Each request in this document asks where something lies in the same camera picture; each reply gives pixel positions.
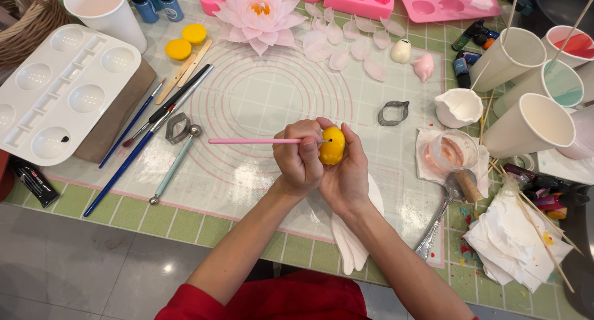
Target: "pink paintbrush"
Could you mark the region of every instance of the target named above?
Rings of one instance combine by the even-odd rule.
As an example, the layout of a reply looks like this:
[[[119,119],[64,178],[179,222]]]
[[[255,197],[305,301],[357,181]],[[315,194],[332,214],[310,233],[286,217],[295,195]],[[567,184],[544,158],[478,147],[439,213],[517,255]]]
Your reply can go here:
[[[209,139],[209,143],[301,143],[301,139]]]

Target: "wicker basket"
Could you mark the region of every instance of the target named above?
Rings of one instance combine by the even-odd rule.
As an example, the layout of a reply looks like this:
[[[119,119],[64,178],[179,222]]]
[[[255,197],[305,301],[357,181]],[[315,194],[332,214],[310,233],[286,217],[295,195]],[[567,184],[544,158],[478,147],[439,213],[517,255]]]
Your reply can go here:
[[[14,0],[0,0],[9,11]],[[0,32],[0,71],[19,66],[56,28],[70,23],[58,0],[34,0],[23,17]]]

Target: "green grid tablecloth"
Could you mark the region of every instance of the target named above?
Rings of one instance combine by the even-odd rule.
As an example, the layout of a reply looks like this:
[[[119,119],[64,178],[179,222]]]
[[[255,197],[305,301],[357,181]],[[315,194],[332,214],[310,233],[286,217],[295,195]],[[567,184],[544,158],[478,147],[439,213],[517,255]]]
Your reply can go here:
[[[400,23],[407,34],[406,36],[391,35],[392,40],[398,41],[401,38],[407,38],[414,47],[444,54],[444,68],[446,69],[444,71],[444,90],[457,88],[452,66],[457,52],[452,50],[450,45],[474,20],[414,23],[408,19],[402,1],[396,0],[395,2],[391,19]],[[316,6],[323,10],[321,2]],[[309,17],[303,2],[299,3],[296,10]],[[341,27],[352,19],[352,15],[336,12],[335,20]],[[374,23],[381,27],[379,22],[374,21]],[[505,28],[505,23],[501,17],[486,18],[485,27],[500,32]],[[464,49],[483,53],[483,50],[472,42]],[[511,86],[513,85],[507,83],[497,87],[495,96],[500,96]],[[486,107],[487,100],[483,100],[483,103]],[[485,129],[496,119],[493,110],[489,110]],[[479,123],[463,127],[460,130],[478,137]],[[493,181],[489,188],[489,199],[479,202],[477,210],[479,214],[486,211],[493,195],[502,185],[501,178],[494,172],[491,172],[489,177]],[[90,217],[83,217],[84,209],[97,196],[98,191],[55,180],[50,180],[50,183],[60,192],[61,196],[48,208],[42,209],[39,201],[30,195],[21,182],[15,184],[5,203],[206,247],[216,245],[237,224],[235,221],[166,205],[151,206],[147,201],[115,194],[108,194],[94,214]],[[461,236],[468,230],[465,216],[460,212],[462,207],[468,212],[473,210],[469,204],[459,201],[452,203],[447,210],[444,234],[446,265],[444,269],[434,268],[462,299],[469,303],[542,319],[585,319],[568,304],[563,292],[562,279],[558,275],[552,275],[553,278],[549,279],[548,283],[541,285],[536,293],[531,294],[516,281],[510,282],[505,287],[494,283],[486,277],[485,272],[476,266],[474,261],[465,266],[461,265],[459,259],[462,258],[462,255],[457,250],[457,245]],[[270,243],[264,249],[262,258],[344,276],[336,245],[294,234],[274,233]],[[353,271],[349,277],[374,284],[387,284],[371,257],[363,270]]]

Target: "person's left hand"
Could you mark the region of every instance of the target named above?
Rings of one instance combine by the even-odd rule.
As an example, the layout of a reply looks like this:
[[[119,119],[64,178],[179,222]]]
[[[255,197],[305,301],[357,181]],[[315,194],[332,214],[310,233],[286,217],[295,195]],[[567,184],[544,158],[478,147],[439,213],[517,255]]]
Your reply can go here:
[[[274,159],[282,175],[278,177],[281,189],[287,195],[305,197],[322,180],[324,168],[318,156],[322,129],[315,120],[300,120],[289,124],[275,138],[302,139],[301,143],[275,143]]]

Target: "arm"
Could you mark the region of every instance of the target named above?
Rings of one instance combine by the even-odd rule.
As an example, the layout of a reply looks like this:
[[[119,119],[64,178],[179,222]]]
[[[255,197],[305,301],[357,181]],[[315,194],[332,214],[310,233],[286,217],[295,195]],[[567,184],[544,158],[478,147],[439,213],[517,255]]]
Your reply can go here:
[[[325,129],[330,120],[316,119]],[[365,246],[405,308],[417,320],[474,318],[470,308],[381,216],[369,200],[367,157],[357,136],[341,126],[347,148],[338,165],[324,166],[322,197]]]
[[[223,305],[248,277],[287,213],[320,184],[323,167],[318,160],[319,124],[314,120],[299,121],[287,126],[275,138],[303,140],[300,144],[273,145],[281,176],[186,281]]]

